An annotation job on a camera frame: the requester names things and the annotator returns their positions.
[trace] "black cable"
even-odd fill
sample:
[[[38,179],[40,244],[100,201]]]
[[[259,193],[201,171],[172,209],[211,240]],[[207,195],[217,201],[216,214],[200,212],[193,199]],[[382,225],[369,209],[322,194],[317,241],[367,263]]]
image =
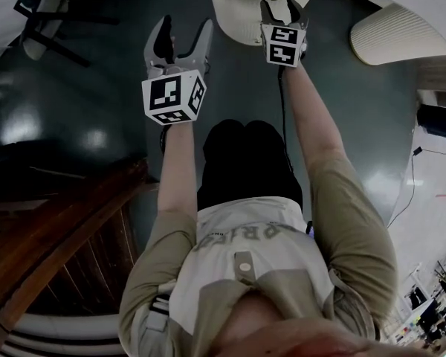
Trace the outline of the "black cable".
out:
[[[408,202],[408,205],[407,206],[405,206],[404,207],[404,209],[400,212],[400,213],[398,213],[396,216],[395,216],[395,218],[394,219],[392,219],[392,221],[388,224],[388,226],[387,226],[387,228],[389,228],[391,225],[392,225],[392,223],[394,223],[394,221],[406,210],[406,209],[408,209],[408,207],[410,206],[410,204],[411,204],[411,201],[413,200],[413,197],[414,197],[414,195],[415,195],[415,167],[413,166],[413,158],[415,157],[415,154],[413,153],[413,155],[411,155],[411,176],[412,176],[412,179],[413,179],[413,192],[411,193],[411,198],[410,198],[410,200],[409,200],[409,202]]]
[[[209,74],[211,71],[211,64],[208,62],[208,59],[205,58],[205,62],[207,63],[207,70],[205,71],[205,75]]]
[[[282,89],[282,74],[284,73],[285,66],[280,66],[277,72],[277,82],[279,83],[279,94],[281,95],[281,108],[282,108],[282,136],[284,138],[284,154],[285,158],[288,161],[289,169],[292,173],[294,173],[294,168],[292,167],[291,159],[288,154],[288,145],[286,141],[285,135],[285,102],[284,102],[284,90]]]
[[[432,151],[432,150],[430,150],[430,149],[424,149],[424,148],[423,148],[423,151],[426,151],[426,152],[432,152],[432,153],[438,153],[438,154],[440,154],[440,155],[446,155],[446,153],[444,153],[444,152]]]
[[[168,124],[163,127],[161,132],[161,151],[162,155],[165,153],[165,143],[167,142],[167,132],[169,131],[169,128],[172,126],[172,124]]]

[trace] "forearm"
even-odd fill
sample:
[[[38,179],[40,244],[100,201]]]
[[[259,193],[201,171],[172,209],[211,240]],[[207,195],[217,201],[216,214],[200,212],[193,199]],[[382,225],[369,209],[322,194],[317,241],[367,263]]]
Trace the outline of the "forearm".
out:
[[[304,67],[286,68],[285,78],[307,170],[328,153],[345,155],[339,130]]]
[[[195,146],[192,123],[174,124],[167,133],[157,206],[158,211],[180,211],[196,221]]]

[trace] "black chair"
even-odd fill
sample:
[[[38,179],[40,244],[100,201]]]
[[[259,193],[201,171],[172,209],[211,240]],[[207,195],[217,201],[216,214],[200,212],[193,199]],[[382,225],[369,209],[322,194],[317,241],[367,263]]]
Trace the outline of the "black chair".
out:
[[[59,32],[63,21],[93,22],[97,24],[118,25],[118,19],[109,17],[68,13],[68,0],[40,0],[36,11],[23,7],[20,1],[14,9],[28,17],[20,44],[32,60],[39,60],[46,49],[51,49],[71,61],[88,67],[90,62],[54,41],[54,37],[64,38]]]

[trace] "floor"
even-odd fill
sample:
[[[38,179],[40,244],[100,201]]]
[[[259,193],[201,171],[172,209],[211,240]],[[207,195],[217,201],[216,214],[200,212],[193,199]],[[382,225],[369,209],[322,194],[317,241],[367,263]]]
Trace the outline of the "floor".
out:
[[[143,112],[140,82],[145,79],[143,47],[149,32],[172,14],[176,53],[191,45],[206,17],[215,19],[211,0],[76,0],[72,9],[118,17],[117,27],[65,23],[63,45],[92,62],[81,68],[46,52],[39,62],[20,48],[0,60],[0,144],[45,139],[69,155],[69,170],[100,166],[140,152],[159,177],[161,128]],[[347,153],[370,198],[387,222],[404,178],[416,112],[416,73],[411,62],[371,67],[352,53],[350,27],[374,11],[353,0],[311,0],[304,66],[342,133]],[[216,25],[209,88],[195,123],[198,178],[204,166],[201,146],[215,124],[226,118],[243,123],[265,120],[279,131],[282,114],[277,68],[261,48],[240,45]],[[311,218],[309,186],[294,125],[288,112],[288,151],[304,191],[304,215]],[[155,213],[155,196],[132,203],[140,248]]]

